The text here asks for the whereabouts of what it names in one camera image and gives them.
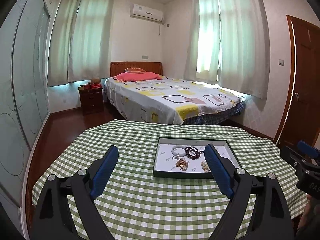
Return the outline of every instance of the nightstand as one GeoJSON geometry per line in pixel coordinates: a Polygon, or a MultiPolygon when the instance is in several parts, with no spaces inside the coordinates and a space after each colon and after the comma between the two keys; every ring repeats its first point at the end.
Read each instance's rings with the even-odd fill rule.
{"type": "Polygon", "coordinates": [[[80,102],[82,107],[82,113],[93,114],[102,112],[103,99],[102,99],[102,88],[91,89],[91,90],[80,90],[80,102]]]}

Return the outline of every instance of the air conditioner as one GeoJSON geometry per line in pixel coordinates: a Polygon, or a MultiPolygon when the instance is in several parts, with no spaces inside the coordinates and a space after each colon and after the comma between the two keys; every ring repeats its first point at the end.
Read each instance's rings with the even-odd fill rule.
{"type": "Polygon", "coordinates": [[[163,19],[163,12],[142,5],[135,4],[130,11],[131,17],[138,17],[155,22],[161,22],[163,19]]]}

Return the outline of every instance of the wooden floor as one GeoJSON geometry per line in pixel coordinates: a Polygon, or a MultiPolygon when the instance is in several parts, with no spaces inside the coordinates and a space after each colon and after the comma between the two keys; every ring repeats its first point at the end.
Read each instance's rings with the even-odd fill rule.
{"type": "Polygon", "coordinates": [[[40,135],[32,157],[26,188],[26,217],[28,231],[32,224],[34,206],[32,188],[57,157],[85,130],[124,118],[110,104],[104,112],[82,115],[81,108],[51,114],[40,135]]]}

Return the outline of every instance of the white tray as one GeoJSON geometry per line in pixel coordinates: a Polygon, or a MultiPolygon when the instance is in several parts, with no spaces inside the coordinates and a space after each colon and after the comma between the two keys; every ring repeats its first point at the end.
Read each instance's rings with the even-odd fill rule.
{"type": "MultiPolygon", "coordinates": [[[[228,158],[232,164],[239,168],[240,163],[236,158],[233,150],[226,140],[195,140],[195,139],[181,139],[181,138],[164,138],[160,137],[158,141],[156,157],[153,167],[153,174],[155,177],[165,178],[180,178],[180,179],[208,179],[212,178],[211,172],[205,172],[202,169],[201,162],[205,161],[204,154],[196,160],[191,160],[187,156],[183,157],[189,162],[188,170],[182,171],[176,167],[177,160],[173,160],[174,156],[171,152],[175,145],[194,146],[199,151],[204,151],[205,146],[212,144],[220,156],[228,158]]],[[[177,153],[183,153],[183,149],[175,149],[177,153]]]]}

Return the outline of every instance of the white curtain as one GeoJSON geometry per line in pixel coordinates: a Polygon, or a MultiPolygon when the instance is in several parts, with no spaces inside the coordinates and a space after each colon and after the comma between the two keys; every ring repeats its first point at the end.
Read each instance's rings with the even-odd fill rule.
{"type": "Polygon", "coordinates": [[[54,21],[48,62],[48,86],[68,83],[68,61],[70,48],[71,23],[78,0],[61,0],[54,21]]]}
{"type": "Polygon", "coordinates": [[[199,40],[196,77],[217,83],[220,51],[220,15],[218,0],[199,0],[199,40]]]}
{"type": "Polygon", "coordinates": [[[196,70],[198,61],[198,39],[199,39],[199,0],[192,0],[192,22],[190,25],[190,38],[187,62],[183,78],[186,80],[196,80],[196,70]]]}
{"type": "Polygon", "coordinates": [[[110,75],[109,39],[114,0],[81,0],[71,41],[68,81],[110,75]]]}
{"type": "Polygon", "coordinates": [[[222,45],[219,85],[266,99],[270,43],[263,1],[219,1],[222,45]]]}

